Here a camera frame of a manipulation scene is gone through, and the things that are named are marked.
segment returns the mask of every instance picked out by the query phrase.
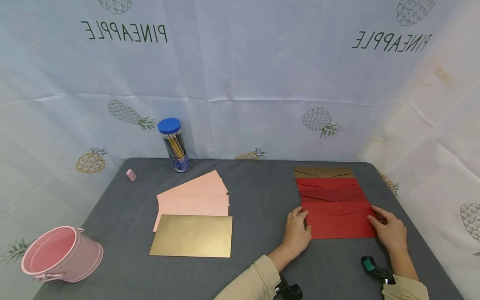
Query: pink eraser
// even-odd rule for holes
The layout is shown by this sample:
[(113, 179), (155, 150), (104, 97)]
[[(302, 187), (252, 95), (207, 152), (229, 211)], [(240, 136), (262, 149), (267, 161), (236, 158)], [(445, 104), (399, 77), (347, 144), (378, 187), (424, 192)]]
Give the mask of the pink eraser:
[(135, 179), (137, 178), (137, 176), (135, 175), (135, 173), (132, 171), (132, 169), (129, 169), (127, 171), (127, 176), (128, 178), (130, 178), (131, 181), (135, 181)]

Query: stack of envelopes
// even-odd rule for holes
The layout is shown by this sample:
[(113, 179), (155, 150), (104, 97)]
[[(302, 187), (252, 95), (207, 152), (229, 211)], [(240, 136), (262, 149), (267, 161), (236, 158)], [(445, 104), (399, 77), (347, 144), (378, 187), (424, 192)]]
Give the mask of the stack of envelopes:
[(294, 167), (313, 239), (373, 238), (371, 205), (350, 169)]
[(212, 171), (158, 194), (150, 255), (230, 257), (228, 190)]

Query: pineapple illustration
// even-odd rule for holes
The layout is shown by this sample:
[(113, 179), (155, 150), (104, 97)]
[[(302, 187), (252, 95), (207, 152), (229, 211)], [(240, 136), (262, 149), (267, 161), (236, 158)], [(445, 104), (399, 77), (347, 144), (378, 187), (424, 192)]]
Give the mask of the pineapple illustration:
[(90, 148), (91, 152), (84, 154), (77, 161), (77, 171), (94, 174), (105, 169), (105, 160), (103, 156), (107, 154), (105, 149)]
[(480, 204), (462, 205), (460, 207), (460, 216), (468, 233), (480, 242)]
[(132, 0), (98, 0), (98, 2), (112, 14), (122, 14), (132, 5)]
[(338, 135), (341, 126), (332, 124), (332, 116), (325, 108), (314, 107), (309, 109), (301, 118), (301, 121), (308, 129), (321, 131), (320, 137), (332, 138), (333, 135)]
[(259, 157), (263, 157), (265, 154), (260, 148), (255, 148), (254, 152), (244, 153), (242, 155), (237, 156), (236, 160), (258, 160)]
[(117, 100), (112, 100), (108, 103), (108, 111), (117, 119), (130, 123), (140, 125), (143, 131), (154, 132), (156, 127), (155, 119), (141, 118), (138, 112), (133, 108), (125, 105)]
[(387, 176), (385, 175), (380, 175), (382, 176), (383, 180), (385, 181), (385, 183), (387, 184), (388, 188), (390, 188), (392, 190), (392, 193), (395, 195), (395, 197), (398, 197), (398, 183), (397, 184), (394, 184), (393, 182), (391, 182)]
[(27, 244), (25, 243), (25, 240), (22, 238), (20, 242), (15, 241), (13, 245), (8, 245), (9, 250), (1, 256), (0, 264), (1, 263), (8, 264), (11, 262), (18, 261), (23, 257), (23, 255), (25, 254), (25, 251), (27, 251), (28, 247), (30, 247), (32, 243), (33, 241)]
[(436, 0), (400, 0), (396, 7), (396, 19), (402, 26), (410, 26), (423, 20)]

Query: gray tablecloth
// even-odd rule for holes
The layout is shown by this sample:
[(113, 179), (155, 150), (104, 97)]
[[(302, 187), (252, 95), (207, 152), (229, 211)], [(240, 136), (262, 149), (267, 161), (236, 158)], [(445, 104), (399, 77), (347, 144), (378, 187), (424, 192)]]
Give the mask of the gray tablecloth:
[[(294, 166), (350, 168), (370, 202), (395, 213), (408, 228), (408, 245), (430, 299), (462, 299), (374, 166), (361, 162), (193, 160), (185, 173), (167, 159), (125, 161), (84, 224), (105, 255), (87, 279), (45, 283), (35, 300), (211, 300), (238, 274), (281, 241), (288, 212), (300, 204)], [(125, 172), (132, 169), (137, 180)], [(156, 195), (217, 170), (230, 195), (231, 258), (149, 256), (157, 215)], [(283, 275), (305, 300), (382, 299), (381, 284), (367, 276), (360, 257), (388, 259), (377, 239), (312, 240)]]

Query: pineapple text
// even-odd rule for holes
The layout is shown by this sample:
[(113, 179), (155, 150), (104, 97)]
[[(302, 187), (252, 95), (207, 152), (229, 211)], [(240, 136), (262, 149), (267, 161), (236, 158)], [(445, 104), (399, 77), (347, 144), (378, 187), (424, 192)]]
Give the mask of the pineapple text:
[(428, 41), (432, 35), (407, 35), (403, 37), (402, 35), (395, 37), (394, 33), (385, 34), (385, 32), (373, 32), (371, 35), (365, 36), (366, 31), (359, 31), (360, 37), (356, 39), (358, 43), (353, 46), (354, 49), (367, 49), (368, 47), (377, 50), (377, 47), (380, 44), (379, 49), (383, 51), (395, 51), (395, 52), (417, 52), (425, 48)]
[(99, 22), (96, 21), (96, 26), (93, 24), (93, 28), (88, 21), (80, 21), (86, 24), (85, 31), (90, 33), (88, 39), (108, 39), (120, 40), (120, 41), (132, 41), (132, 42), (145, 42), (158, 44), (162, 39), (165, 43), (168, 43), (167, 32), (164, 25), (150, 25), (150, 24), (128, 24), (125, 26), (123, 23), (117, 25), (115, 22)]

